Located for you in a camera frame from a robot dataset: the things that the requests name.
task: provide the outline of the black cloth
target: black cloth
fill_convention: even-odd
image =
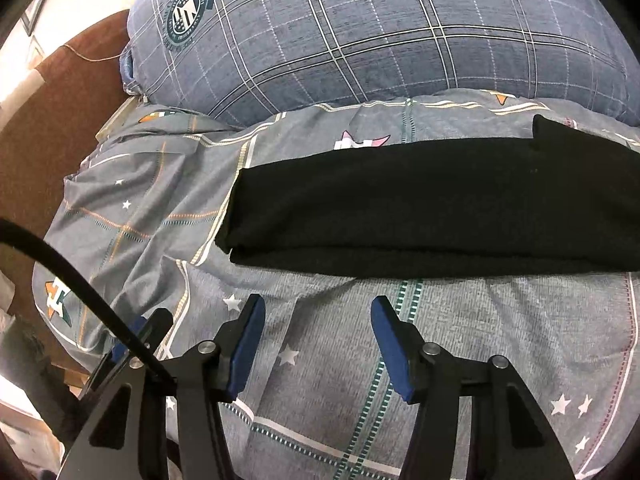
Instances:
[[[532,139],[427,140],[242,170],[236,264],[357,278],[640,270],[640,155],[542,116]]]

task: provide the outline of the plaid pattern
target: plaid pattern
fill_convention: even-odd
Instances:
[[[640,124],[640,65],[598,0],[214,0],[181,51],[168,1],[131,9],[125,88],[229,124],[450,88]]]

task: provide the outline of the cartoon print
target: cartoon print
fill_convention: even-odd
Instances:
[[[49,319],[52,319],[54,314],[58,314],[71,327],[71,318],[65,307],[65,298],[71,292],[71,289],[59,278],[45,283],[44,288],[47,292],[47,315]]]
[[[391,138],[390,135],[386,137],[381,137],[380,139],[367,139],[362,142],[356,142],[351,137],[351,134],[345,130],[342,133],[342,138],[340,140],[336,140],[334,144],[334,150],[346,150],[348,148],[376,148],[378,146],[382,146],[385,142],[387,142]]]

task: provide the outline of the white star print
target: white star print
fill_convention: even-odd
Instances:
[[[280,366],[282,366],[284,363],[289,363],[290,365],[295,366],[296,362],[293,358],[299,353],[300,352],[292,350],[291,347],[287,345],[286,348],[278,354],[278,357],[280,358]]]
[[[558,400],[552,400],[551,403],[554,406],[554,410],[551,412],[551,415],[555,415],[556,413],[562,413],[564,415],[564,410],[569,402],[571,402],[571,399],[566,400],[564,394],[562,394]]]
[[[580,451],[583,451],[584,450],[584,446],[586,446],[588,441],[589,441],[589,439],[586,436],[584,436],[582,438],[582,440],[580,442],[578,442],[578,444],[576,444],[575,453],[578,454]]]
[[[584,397],[584,402],[580,406],[578,406],[578,409],[580,410],[580,415],[578,415],[578,418],[587,413],[592,400],[593,399],[590,399],[589,396]]]
[[[240,307],[238,306],[240,304],[240,300],[236,300],[236,295],[232,294],[230,298],[226,298],[226,300],[222,300],[226,303],[226,307],[229,309],[229,312],[231,312],[232,310],[237,310],[238,312],[240,312]]]

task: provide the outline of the gray bedsheet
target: gray bedsheet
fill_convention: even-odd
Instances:
[[[158,307],[174,313],[161,358],[212,337],[250,293],[264,296],[266,327],[247,388],[223,408],[231,456],[246,480],[398,474],[416,407],[392,392],[380,360],[369,323],[370,301],[379,294],[453,354],[506,355],[576,477],[586,478],[614,456],[640,413],[638,274],[354,280],[234,266],[212,242],[240,168],[416,140],[530,137],[534,114],[640,150],[636,129],[579,105],[487,91],[319,104],[243,131],[146,105],[65,179],[65,201],[46,240],[124,321]],[[422,183],[426,200],[437,185]],[[358,189],[345,182],[335,193]],[[39,266],[33,292],[62,344],[94,367],[113,343],[104,327]],[[175,436],[173,399],[167,413]],[[463,403],[456,478],[465,474],[469,415]]]

